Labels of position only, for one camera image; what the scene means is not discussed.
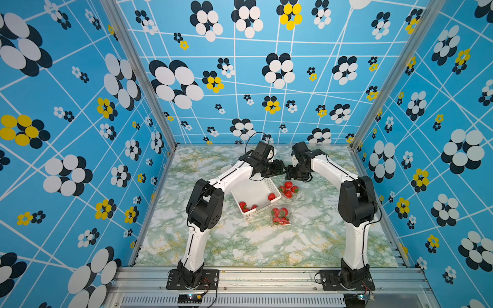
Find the plastic strawberry container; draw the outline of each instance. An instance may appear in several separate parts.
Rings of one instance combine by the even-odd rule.
[[[291,209],[287,206],[277,206],[271,208],[271,219],[272,224],[276,226],[289,226],[291,225],[293,215],[291,214]]]
[[[273,200],[267,199],[271,193],[276,195]],[[261,181],[251,179],[243,181],[231,190],[231,194],[235,199],[238,210],[244,218],[249,218],[258,212],[270,208],[281,198],[281,192],[269,178],[265,178]],[[249,210],[248,212],[243,212],[240,207],[240,202],[245,202],[248,208],[251,208],[254,205],[257,207]]]

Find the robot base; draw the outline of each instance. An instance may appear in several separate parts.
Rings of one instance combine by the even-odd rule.
[[[344,260],[341,260],[342,270],[322,270],[320,271],[322,286],[324,291],[365,291],[366,288],[375,291],[375,284],[370,274],[370,267],[367,265],[359,270],[351,270]],[[341,280],[345,280],[348,286],[343,287]]]
[[[219,283],[219,270],[203,270],[200,268],[197,272],[200,273],[200,276],[197,277],[197,287],[190,288],[183,281],[183,276],[186,277],[188,270],[184,267],[181,267],[181,261],[178,265],[178,268],[181,268],[182,273],[179,270],[171,270],[169,272],[168,283],[166,284],[167,290],[205,290],[205,284],[200,280],[202,278],[207,278],[209,283],[213,286],[210,288],[211,290],[217,289],[217,284]]]

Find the white robotic arm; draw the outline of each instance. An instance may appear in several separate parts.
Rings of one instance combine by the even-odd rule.
[[[287,166],[286,179],[310,181],[317,172],[339,191],[339,214],[346,222],[346,250],[341,260],[341,284],[352,289],[369,275],[367,242],[369,224],[377,212],[373,183],[333,162],[321,150],[310,151],[304,142],[293,147],[293,165]]]

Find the robotic arm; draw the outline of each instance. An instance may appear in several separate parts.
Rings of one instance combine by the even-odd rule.
[[[341,259],[341,284],[354,289],[369,277],[366,249],[367,227],[377,212],[373,182],[333,162],[321,150],[310,151],[304,142],[293,147],[293,165],[286,167],[286,179],[310,181],[317,172],[339,189],[339,214],[346,222],[346,251]]]
[[[272,145],[259,142],[255,150],[241,156],[220,176],[209,181],[199,179],[195,183],[186,207],[190,233],[185,255],[178,263],[178,271],[186,286],[196,287],[202,277],[204,250],[209,232],[221,218],[224,195],[252,176],[268,178],[285,173],[284,163],[274,160],[274,154]]]

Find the black mounting plate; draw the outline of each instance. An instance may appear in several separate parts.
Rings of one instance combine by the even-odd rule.
[[[209,282],[211,283],[211,287],[209,287],[210,290],[215,290],[217,289],[217,284],[219,283],[219,270],[202,270],[202,276],[201,278],[207,278]],[[205,284],[200,283],[196,289],[188,289],[183,282],[183,278],[181,278],[181,275],[178,270],[171,270],[169,273],[169,279],[168,283],[166,284],[166,290],[188,290],[188,291],[194,291],[194,290],[205,290]]]
[[[320,271],[320,279],[325,278],[326,281],[322,283],[323,290],[324,291],[347,291],[343,286],[341,286],[340,283],[340,277],[339,277],[339,272],[341,270],[322,270]],[[365,279],[361,281],[361,284],[358,285],[353,291],[365,291],[365,286],[363,283],[366,284],[368,289],[375,291],[375,284],[373,283],[373,278],[371,277],[370,272],[367,272],[367,276]]]

